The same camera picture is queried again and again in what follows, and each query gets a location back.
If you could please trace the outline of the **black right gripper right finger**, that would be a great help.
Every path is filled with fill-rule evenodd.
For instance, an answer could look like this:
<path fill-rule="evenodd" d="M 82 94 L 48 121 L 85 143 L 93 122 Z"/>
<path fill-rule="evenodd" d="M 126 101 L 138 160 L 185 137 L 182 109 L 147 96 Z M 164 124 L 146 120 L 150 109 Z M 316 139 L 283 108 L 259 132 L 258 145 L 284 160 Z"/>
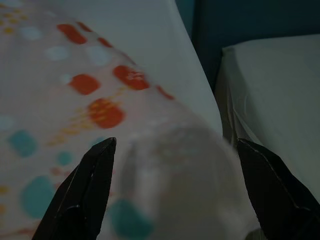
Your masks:
<path fill-rule="evenodd" d="M 287 168 L 262 145 L 240 138 L 236 149 L 245 186 L 268 240 L 318 240 L 320 204 Z"/>

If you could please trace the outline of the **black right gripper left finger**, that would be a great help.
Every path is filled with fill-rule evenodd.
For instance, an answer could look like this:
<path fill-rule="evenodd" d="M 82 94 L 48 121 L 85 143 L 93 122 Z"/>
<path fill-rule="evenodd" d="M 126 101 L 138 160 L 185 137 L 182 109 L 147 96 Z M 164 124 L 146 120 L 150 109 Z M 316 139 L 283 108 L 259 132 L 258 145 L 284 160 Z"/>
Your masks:
<path fill-rule="evenodd" d="M 95 240 L 107 207 L 117 140 L 92 146 L 57 189 L 34 240 Z"/>

